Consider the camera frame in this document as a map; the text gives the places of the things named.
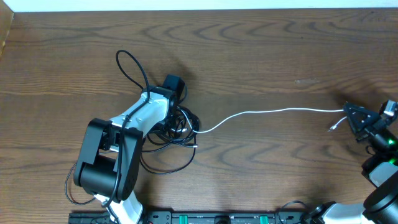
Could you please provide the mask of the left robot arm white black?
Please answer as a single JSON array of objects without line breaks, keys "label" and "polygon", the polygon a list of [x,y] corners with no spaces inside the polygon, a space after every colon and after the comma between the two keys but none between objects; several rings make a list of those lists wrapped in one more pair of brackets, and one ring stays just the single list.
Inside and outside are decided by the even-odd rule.
[{"label": "left robot arm white black", "polygon": [[133,189],[144,137],[175,111],[183,90],[171,85],[150,86],[120,115],[89,122],[73,181],[102,203],[112,221],[140,222],[144,208]]}]

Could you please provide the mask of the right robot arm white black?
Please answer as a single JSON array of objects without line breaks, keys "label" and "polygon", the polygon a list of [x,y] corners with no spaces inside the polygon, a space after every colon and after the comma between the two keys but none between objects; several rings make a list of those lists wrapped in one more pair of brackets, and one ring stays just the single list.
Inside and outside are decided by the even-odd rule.
[{"label": "right robot arm white black", "polygon": [[397,224],[397,137],[388,127],[397,120],[397,102],[388,100],[378,112],[346,103],[343,106],[357,142],[368,142],[371,155],[362,175],[375,186],[363,203],[324,203],[303,216],[302,223]]}]

